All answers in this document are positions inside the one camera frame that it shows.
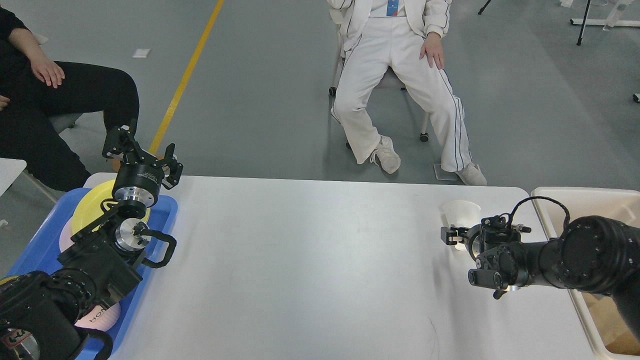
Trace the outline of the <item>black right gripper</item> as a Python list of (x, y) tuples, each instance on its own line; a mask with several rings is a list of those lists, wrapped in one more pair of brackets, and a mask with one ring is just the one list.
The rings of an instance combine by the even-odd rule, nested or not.
[(488, 246), (486, 244), (486, 225), (477, 224), (471, 228), (468, 227), (441, 227), (440, 238), (442, 242), (448, 246), (456, 244), (466, 245), (466, 250), (474, 261), (478, 255), (484, 253)]

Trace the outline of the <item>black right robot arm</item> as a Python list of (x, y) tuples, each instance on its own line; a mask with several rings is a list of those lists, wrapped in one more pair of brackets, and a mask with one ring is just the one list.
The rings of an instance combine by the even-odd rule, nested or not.
[(473, 227), (442, 227), (440, 236), (448, 246), (464, 244), (475, 262), (469, 283), (493, 290), (494, 299), (531, 285), (610, 297), (638, 338), (640, 230), (599, 215), (570, 219), (569, 209), (561, 209), (562, 232), (547, 241), (521, 241), (531, 228), (514, 224), (515, 210), (482, 218)]

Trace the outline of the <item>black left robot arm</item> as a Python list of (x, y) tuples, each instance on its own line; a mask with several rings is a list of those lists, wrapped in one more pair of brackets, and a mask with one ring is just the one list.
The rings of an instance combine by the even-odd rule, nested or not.
[(176, 239), (143, 221), (161, 187), (175, 187), (183, 165), (167, 146), (159, 159), (135, 140), (137, 120), (107, 132), (103, 156), (121, 162), (102, 214), (71, 237), (52, 274), (32, 271), (1, 282), (1, 358), (3, 360), (75, 360), (90, 338), (102, 342), (95, 355), (107, 360), (114, 340), (103, 330), (77, 326), (96, 306), (107, 310), (142, 282), (140, 265), (169, 264)]

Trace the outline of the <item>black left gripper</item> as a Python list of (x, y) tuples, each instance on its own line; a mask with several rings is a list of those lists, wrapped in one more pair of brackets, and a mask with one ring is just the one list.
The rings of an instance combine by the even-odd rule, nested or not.
[(132, 119), (128, 125), (108, 130), (102, 156), (122, 163), (112, 188), (113, 198), (137, 201), (150, 208), (157, 203), (161, 186), (170, 190), (178, 185), (184, 166), (175, 155), (174, 143), (166, 147), (164, 156), (158, 160), (161, 170), (146, 165), (151, 155), (135, 140), (137, 123), (137, 119)]

